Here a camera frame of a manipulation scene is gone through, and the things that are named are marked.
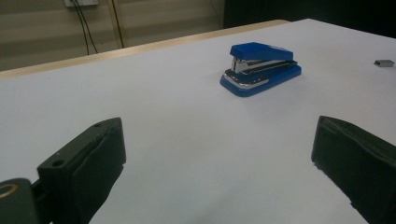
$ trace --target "gripper screw hole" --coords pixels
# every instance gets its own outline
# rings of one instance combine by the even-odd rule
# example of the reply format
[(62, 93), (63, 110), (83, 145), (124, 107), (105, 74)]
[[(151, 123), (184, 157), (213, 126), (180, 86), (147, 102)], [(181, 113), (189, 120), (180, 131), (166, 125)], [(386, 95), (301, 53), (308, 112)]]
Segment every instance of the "gripper screw hole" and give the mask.
[(18, 184), (5, 184), (0, 186), (0, 199), (5, 198), (18, 189)]
[(60, 165), (62, 165), (62, 164), (64, 164), (64, 161), (55, 161), (55, 162), (52, 164), (52, 166), (53, 166), (53, 167), (57, 167), (57, 166), (60, 166)]

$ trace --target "table surface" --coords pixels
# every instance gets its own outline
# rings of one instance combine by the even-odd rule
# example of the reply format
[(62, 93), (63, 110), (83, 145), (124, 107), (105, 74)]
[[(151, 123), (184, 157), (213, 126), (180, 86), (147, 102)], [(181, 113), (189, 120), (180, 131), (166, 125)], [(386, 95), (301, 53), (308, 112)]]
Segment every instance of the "table surface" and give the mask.
[[(294, 52), (300, 76), (249, 98), (232, 45)], [(92, 223), (365, 223), (310, 160), (320, 115), (396, 144), (396, 40), (303, 20), (0, 81), (0, 179), (26, 177), (121, 117), (127, 163)]]

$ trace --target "blue stapler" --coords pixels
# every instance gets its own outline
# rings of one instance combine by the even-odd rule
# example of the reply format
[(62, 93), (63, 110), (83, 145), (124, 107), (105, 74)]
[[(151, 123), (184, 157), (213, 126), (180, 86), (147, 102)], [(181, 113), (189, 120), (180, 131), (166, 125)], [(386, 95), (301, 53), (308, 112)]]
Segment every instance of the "blue stapler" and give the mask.
[(293, 52), (286, 49), (246, 43), (232, 46), (230, 54), (233, 64), (220, 84), (237, 96), (254, 95), (301, 74)]

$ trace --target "black object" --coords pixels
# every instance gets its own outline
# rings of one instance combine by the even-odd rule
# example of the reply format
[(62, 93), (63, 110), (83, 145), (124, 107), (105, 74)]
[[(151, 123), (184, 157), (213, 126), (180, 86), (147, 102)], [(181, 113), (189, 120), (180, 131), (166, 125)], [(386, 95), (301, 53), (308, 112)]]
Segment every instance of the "black object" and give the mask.
[(393, 67), (395, 63), (391, 60), (375, 60), (374, 64), (378, 67)]
[(225, 0), (224, 26), (261, 21), (313, 19), (396, 38), (396, 13), (390, 0)]
[(318, 120), (312, 161), (369, 223), (396, 223), (396, 147), (340, 119)]
[(3, 224), (86, 224), (126, 162), (121, 119), (92, 125), (38, 166), (39, 179), (0, 183)]

